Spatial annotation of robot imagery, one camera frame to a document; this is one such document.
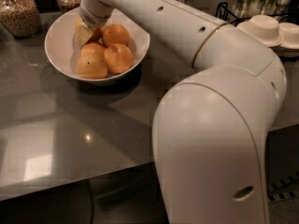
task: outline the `countertop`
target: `countertop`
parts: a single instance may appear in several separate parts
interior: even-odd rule
[[[107,87],[50,64],[44,31],[13,38],[0,26],[0,201],[153,161],[151,123],[164,94],[193,70],[151,38],[134,72]],[[285,62],[288,97],[272,129],[299,123],[299,60]]]

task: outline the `metallic table surface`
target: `metallic table surface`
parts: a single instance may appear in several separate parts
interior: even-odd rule
[[[28,39],[14,39],[0,26],[0,201],[153,161],[155,109],[167,90],[193,74],[152,37],[146,59],[119,83],[72,80],[44,50],[58,16],[41,14],[44,32]],[[298,123],[292,102],[299,103],[298,66],[298,60],[286,66],[295,88],[274,129]]]

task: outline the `bowl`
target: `bowl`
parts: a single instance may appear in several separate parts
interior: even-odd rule
[[[134,56],[133,65],[128,71],[119,75],[108,75],[102,79],[81,78],[76,72],[76,63],[82,48],[82,45],[75,41],[75,23],[78,17],[79,7],[66,12],[49,28],[45,38],[45,51],[48,59],[58,71],[67,77],[97,86],[111,85],[136,68],[147,54],[150,46],[150,34],[123,13],[114,9],[106,25],[120,23],[127,28],[130,34],[128,48]]]
[[[283,39],[283,35],[279,31],[279,22],[267,15],[253,16],[249,21],[243,21],[236,27],[267,47],[279,46]]]
[[[299,49],[299,26],[290,22],[282,22],[279,30],[283,34],[281,47],[286,49]]]

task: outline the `white robotic arm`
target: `white robotic arm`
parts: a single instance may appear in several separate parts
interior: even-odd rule
[[[170,223],[269,224],[265,140],[286,92],[277,55],[175,0],[82,0],[90,26],[123,12],[197,72],[158,105],[152,141]]]

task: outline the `dish rack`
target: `dish rack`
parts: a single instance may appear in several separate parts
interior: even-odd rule
[[[267,14],[267,16],[276,17],[278,22],[284,22],[289,16],[289,13],[282,14]],[[217,6],[215,17],[225,20],[234,26],[240,22],[249,20],[252,16],[237,16],[230,8],[228,2],[221,2]]]

